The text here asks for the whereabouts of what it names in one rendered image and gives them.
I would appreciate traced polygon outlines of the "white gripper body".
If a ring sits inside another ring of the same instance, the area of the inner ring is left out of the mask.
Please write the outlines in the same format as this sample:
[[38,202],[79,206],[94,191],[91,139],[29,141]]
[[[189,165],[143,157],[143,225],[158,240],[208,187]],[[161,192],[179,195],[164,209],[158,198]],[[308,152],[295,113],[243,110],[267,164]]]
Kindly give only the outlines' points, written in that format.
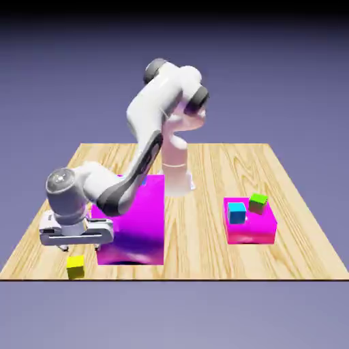
[[39,225],[42,245],[105,244],[114,239],[110,219],[83,219],[71,226],[62,226],[54,219],[42,220]]

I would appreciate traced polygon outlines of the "small yellow cube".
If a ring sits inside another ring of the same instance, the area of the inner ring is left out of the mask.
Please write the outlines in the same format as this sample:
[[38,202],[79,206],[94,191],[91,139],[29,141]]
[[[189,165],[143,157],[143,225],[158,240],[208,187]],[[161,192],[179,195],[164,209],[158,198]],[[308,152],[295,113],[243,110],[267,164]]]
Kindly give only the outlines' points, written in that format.
[[66,263],[68,279],[80,279],[85,276],[84,256],[70,256]]

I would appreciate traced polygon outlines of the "small cyan cube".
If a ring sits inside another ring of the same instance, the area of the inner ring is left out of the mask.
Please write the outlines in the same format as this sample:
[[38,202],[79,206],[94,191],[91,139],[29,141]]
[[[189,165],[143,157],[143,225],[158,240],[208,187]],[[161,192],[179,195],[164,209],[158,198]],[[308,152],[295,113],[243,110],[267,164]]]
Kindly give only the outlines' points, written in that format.
[[246,220],[246,208],[243,202],[229,202],[227,213],[229,224],[244,224]]

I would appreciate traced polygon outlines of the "small green cube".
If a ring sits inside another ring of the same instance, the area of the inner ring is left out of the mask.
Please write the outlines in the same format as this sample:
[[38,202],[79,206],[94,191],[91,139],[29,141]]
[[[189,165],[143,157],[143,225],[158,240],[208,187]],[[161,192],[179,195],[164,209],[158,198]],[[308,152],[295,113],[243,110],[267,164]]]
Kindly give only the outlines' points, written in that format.
[[262,215],[267,205],[268,197],[264,194],[253,193],[249,198],[249,211]]

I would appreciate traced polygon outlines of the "tall large magenta box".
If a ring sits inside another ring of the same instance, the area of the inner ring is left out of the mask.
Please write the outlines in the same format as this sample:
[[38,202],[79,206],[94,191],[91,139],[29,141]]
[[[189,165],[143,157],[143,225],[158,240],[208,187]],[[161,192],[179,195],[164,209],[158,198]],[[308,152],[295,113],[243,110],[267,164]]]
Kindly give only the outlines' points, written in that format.
[[111,220],[114,240],[96,252],[99,265],[163,265],[164,176],[147,176],[129,211]]

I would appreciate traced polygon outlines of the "low large magenta box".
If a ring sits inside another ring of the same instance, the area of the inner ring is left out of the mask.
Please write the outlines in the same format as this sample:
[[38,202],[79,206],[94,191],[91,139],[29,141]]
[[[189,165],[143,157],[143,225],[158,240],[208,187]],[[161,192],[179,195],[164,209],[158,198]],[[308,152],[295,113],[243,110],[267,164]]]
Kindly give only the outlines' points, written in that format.
[[[246,214],[243,224],[231,224],[229,222],[228,204],[230,202],[242,202],[245,205]],[[266,202],[262,215],[250,212],[248,206],[248,197],[224,197],[223,222],[228,244],[274,244],[277,220],[269,202]]]

